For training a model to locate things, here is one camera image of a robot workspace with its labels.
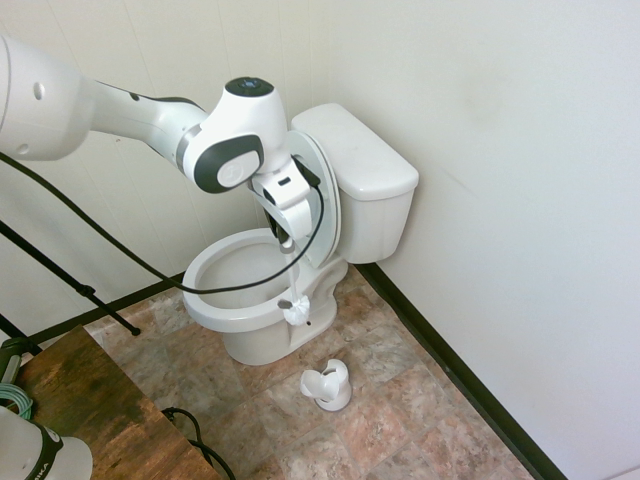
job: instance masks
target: white toilet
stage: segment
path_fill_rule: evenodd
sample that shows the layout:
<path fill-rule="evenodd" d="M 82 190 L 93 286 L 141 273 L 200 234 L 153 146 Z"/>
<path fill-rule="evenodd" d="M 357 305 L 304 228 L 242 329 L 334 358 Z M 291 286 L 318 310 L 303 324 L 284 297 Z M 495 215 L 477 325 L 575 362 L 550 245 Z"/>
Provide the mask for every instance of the white toilet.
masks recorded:
<path fill-rule="evenodd" d="M 247 365 L 265 365 L 325 331 L 337 305 L 336 284 L 349 263 L 371 263 L 396 250 L 409 213 L 418 172 L 357 118 L 337 104 L 296 116 L 288 134 L 291 154 L 321 179 L 324 219 L 304 258 L 294 267 L 296 289 L 311 314 L 292 326 L 278 307 L 290 300 L 287 273 L 250 289 L 211 295 L 184 294 L 189 315 L 222 332 L 227 352 Z M 315 228 L 319 201 L 309 196 Z M 297 242 L 298 251 L 307 239 Z M 183 283 L 209 289 L 253 282 L 286 265 L 271 230 L 226 237 L 198 255 Z"/>

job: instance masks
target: white robotic arm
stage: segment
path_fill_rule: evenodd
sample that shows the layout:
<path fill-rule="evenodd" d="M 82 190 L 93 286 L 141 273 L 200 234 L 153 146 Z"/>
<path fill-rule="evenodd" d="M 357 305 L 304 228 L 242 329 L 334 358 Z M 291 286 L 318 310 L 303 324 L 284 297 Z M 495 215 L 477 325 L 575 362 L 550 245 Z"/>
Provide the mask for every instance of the white robotic arm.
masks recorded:
<path fill-rule="evenodd" d="M 230 81 L 208 115 L 186 99 L 153 99 L 91 80 L 44 52 L 0 38 L 1 152 L 57 160 L 90 130 L 134 138 L 206 192 L 248 183 L 294 240 L 311 232 L 310 188 L 289 154 L 282 102 L 268 82 Z"/>

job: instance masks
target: wooden tabletop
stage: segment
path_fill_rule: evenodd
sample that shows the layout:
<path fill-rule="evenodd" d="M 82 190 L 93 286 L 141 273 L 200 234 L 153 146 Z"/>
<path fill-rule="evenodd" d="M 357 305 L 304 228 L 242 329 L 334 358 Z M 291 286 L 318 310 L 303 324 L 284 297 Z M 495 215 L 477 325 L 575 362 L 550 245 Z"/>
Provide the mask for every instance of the wooden tabletop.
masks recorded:
<path fill-rule="evenodd" d="M 16 384 L 36 422 L 89 445 L 92 480 L 222 478 L 82 327 L 22 367 Z"/>

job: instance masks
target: black cable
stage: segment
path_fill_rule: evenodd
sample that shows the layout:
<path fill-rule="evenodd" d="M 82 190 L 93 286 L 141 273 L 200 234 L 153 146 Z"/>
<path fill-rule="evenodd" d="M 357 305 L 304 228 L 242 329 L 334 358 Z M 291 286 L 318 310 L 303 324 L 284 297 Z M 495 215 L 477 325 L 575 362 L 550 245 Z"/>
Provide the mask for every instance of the black cable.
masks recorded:
<path fill-rule="evenodd" d="M 309 242 L 305 245 L 302 251 L 298 254 L 297 257 L 293 259 L 291 263 L 289 263 L 288 265 L 286 265 L 284 268 L 277 271 L 273 275 L 263 278 L 262 280 L 258 280 L 256 282 L 246 283 L 243 285 L 236 285 L 233 287 L 220 287 L 220 288 L 210 288 L 207 290 L 198 290 L 196 288 L 187 287 L 186 285 L 183 285 L 180 282 L 176 282 L 174 279 L 166 276 L 159 270 L 156 270 L 154 267 L 149 265 L 143 259 L 138 257 L 135 253 L 133 253 L 131 250 L 125 247 L 122 243 L 120 243 L 120 241 L 118 241 L 116 238 L 111 236 L 109 232 L 107 232 L 104 228 L 102 228 L 91 217 L 89 217 L 89 215 L 87 215 L 80 207 L 78 207 L 75 203 L 73 203 L 73 201 L 69 197 L 67 197 L 64 193 L 62 193 L 55 186 L 53 186 L 46 179 L 38 175 L 33 170 L 28 169 L 24 165 L 20 164 L 19 162 L 17 162 L 13 158 L 9 157 L 8 155 L 2 152 L 0 152 L 0 160 L 2 160 L 7 165 L 15 168 L 16 170 L 23 173 L 24 175 L 28 176 L 31 180 L 35 181 L 42 187 L 44 187 L 49 193 L 51 193 L 54 197 L 56 197 L 58 200 L 64 203 L 67 207 L 69 207 L 73 211 L 73 213 L 75 213 L 78 217 L 80 217 L 87 225 L 89 225 L 96 232 L 98 232 L 105 240 L 111 243 L 114 247 L 116 247 L 118 250 L 120 250 L 122 253 L 124 253 L 127 257 L 129 257 L 131 260 L 136 262 L 142 268 L 152 273 L 156 277 L 160 278 L 161 280 L 167 282 L 172 287 L 178 288 L 185 292 L 194 293 L 197 295 L 206 295 L 210 293 L 222 293 L 222 292 L 232 292 L 235 290 L 244 290 L 245 288 L 251 288 L 251 287 L 256 287 L 258 285 L 262 285 L 263 283 L 267 283 L 273 280 L 274 278 L 282 275 L 284 272 L 286 272 L 291 267 L 293 267 L 296 263 L 298 263 L 298 261 L 304 256 L 304 254 L 307 253 L 307 250 L 311 246 L 311 243 L 313 243 L 313 240 L 315 239 L 318 233 L 318 230 L 320 230 L 320 224 L 322 223 L 322 219 L 324 217 L 324 199 L 322 198 L 322 193 L 320 192 L 320 189 L 318 188 L 317 185 L 312 185 L 312 188 L 318 193 L 318 196 L 320 197 L 320 217 L 318 218 L 318 224 L 316 225 L 315 230 L 313 231 L 313 233 L 311 234 L 311 237 L 309 238 Z"/>
<path fill-rule="evenodd" d="M 189 420 L 191 420 L 191 422 L 193 423 L 193 426 L 194 426 L 194 428 L 196 430 L 196 438 L 197 438 L 197 440 L 189 440 L 189 443 L 191 445 L 193 445 L 194 447 L 198 447 L 202 451 L 202 456 L 204 457 L 204 459 L 207 461 L 207 463 L 209 465 L 213 466 L 213 463 L 211 462 L 211 458 L 209 457 L 209 455 L 211 455 L 213 458 L 215 458 L 216 462 L 218 462 L 218 464 L 220 464 L 220 466 L 224 469 L 224 471 L 226 472 L 227 476 L 229 477 L 229 480 L 235 480 L 236 479 L 235 475 L 231 471 L 231 468 L 229 467 L 229 465 L 227 465 L 227 462 L 225 462 L 220 455 L 218 455 L 210 447 L 205 445 L 204 442 L 202 441 L 202 435 L 201 435 L 201 431 L 200 431 L 200 424 L 196 420 L 196 417 L 194 417 L 191 413 L 187 412 L 186 410 L 183 410 L 182 408 L 177 408 L 177 407 L 165 408 L 164 410 L 162 410 L 162 413 L 171 422 L 173 422 L 173 419 L 174 419 L 173 414 L 174 413 L 181 413 L 182 415 L 184 415 L 187 418 L 189 418 Z"/>
<path fill-rule="evenodd" d="M 211 455 L 213 458 L 215 458 L 216 462 L 218 462 L 220 464 L 220 466 L 224 469 L 225 473 L 229 477 L 229 480 L 236 480 L 236 477 L 233 474 L 233 472 L 231 471 L 231 468 L 229 467 L 229 465 L 227 465 L 227 463 L 222 459 L 222 457 L 220 455 L 218 455 L 216 452 L 211 450 L 210 447 L 206 446 L 202 442 L 196 442 L 195 440 L 189 440 L 189 443 L 191 445 L 193 445 L 194 447 L 198 447 L 200 450 L 202 450 L 203 453 L 207 452 L 209 455 Z"/>

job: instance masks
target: floor tile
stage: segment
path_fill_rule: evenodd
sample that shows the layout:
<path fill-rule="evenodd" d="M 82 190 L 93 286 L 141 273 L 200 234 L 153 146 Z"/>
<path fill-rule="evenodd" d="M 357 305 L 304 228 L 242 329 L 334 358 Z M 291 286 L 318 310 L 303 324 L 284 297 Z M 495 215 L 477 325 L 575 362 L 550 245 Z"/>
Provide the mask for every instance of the floor tile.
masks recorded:
<path fill-rule="evenodd" d="M 504 466 L 499 466 L 495 469 L 486 480 L 516 480 L 513 473 L 507 470 Z"/>
<path fill-rule="evenodd" d="M 150 298 L 149 308 L 163 335 L 180 330 L 194 322 L 184 306 L 182 292 L 177 288 L 171 288 Z"/>
<path fill-rule="evenodd" d="M 418 434 L 453 413 L 454 407 L 435 378 L 416 363 L 381 388 L 405 428 Z"/>
<path fill-rule="evenodd" d="M 90 335 L 99 336 L 100 345 L 116 361 L 129 356 L 131 352 L 156 343 L 162 334 L 154 321 L 153 313 L 148 308 L 132 308 L 119 312 L 133 326 L 140 329 L 140 335 L 133 336 L 129 330 L 110 316 L 87 325 L 85 329 Z"/>
<path fill-rule="evenodd" d="M 271 455 L 273 447 L 251 402 L 202 425 L 204 442 L 231 467 L 234 474 L 245 477 Z"/>
<path fill-rule="evenodd" d="M 177 377 L 164 345 L 148 345 L 116 363 L 159 409 L 182 403 Z"/>
<path fill-rule="evenodd" d="M 382 385 L 419 361 L 388 325 L 376 328 L 349 348 L 374 385 Z"/>
<path fill-rule="evenodd" d="M 346 342 L 342 339 L 338 331 L 331 326 L 316 338 L 296 350 L 294 355 L 298 357 L 298 360 L 305 368 L 315 368 L 319 360 L 329 357 L 345 345 Z"/>
<path fill-rule="evenodd" d="M 172 365 L 180 371 L 195 371 L 222 359 L 230 359 L 222 335 L 197 323 L 165 335 L 163 341 Z"/>
<path fill-rule="evenodd" d="M 385 322 L 385 316 L 358 287 L 338 300 L 334 327 L 345 342 L 353 342 Z"/>
<path fill-rule="evenodd" d="M 247 395 L 227 359 L 179 376 L 184 406 L 194 415 L 224 415 L 247 400 Z"/>
<path fill-rule="evenodd" d="M 504 466 L 513 474 L 516 480 L 533 480 L 531 474 L 511 452 L 504 460 Z"/>
<path fill-rule="evenodd" d="M 440 480 L 431 470 L 420 449 L 409 443 L 392 457 L 374 468 L 366 480 Z"/>
<path fill-rule="evenodd" d="M 109 317 L 86 328 L 160 408 L 195 414 L 238 480 L 532 480 L 355 267 L 335 295 L 332 327 L 261 367 L 232 360 L 175 289 L 120 312 L 138 337 Z M 302 372 L 330 358 L 353 387 L 340 412 L 299 391 Z M 184 417 L 175 424 L 195 438 Z"/>
<path fill-rule="evenodd" d="M 249 475 L 238 480 L 286 480 L 275 456 L 258 465 Z"/>
<path fill-rule="evenodd" d="M 340 437 L 323 425 L 278 454 L 287 480 L 357 480 L 360 472 Z"/>
<path fill-rule="evenodd" d="M 500 465 L 489 442 L 463 417 L 452 415 L 416 440 L 441 480 L 478 480 Z"/>
<path fill-rule="evenodd" d="M 253 403 L 276 448 L 297 440 L 325 420 L 320 407 L 300 393 L 299 373 L 259 393 Z"/>
<path fill-rule="evenodd" d="M 411 440 L 393 408 L 376 394 L 352 401 L 333 426 L 363 472 Z"/>
<path fill-rule="evenodd" d="M 242 385 L 250 396 L 266 390 L 295 372 L 302 374 L 302 365 L 298 357 L 293 354 L 268 365 L 245 365 L 235 360 L 233 360 L 233 365 Z"/>

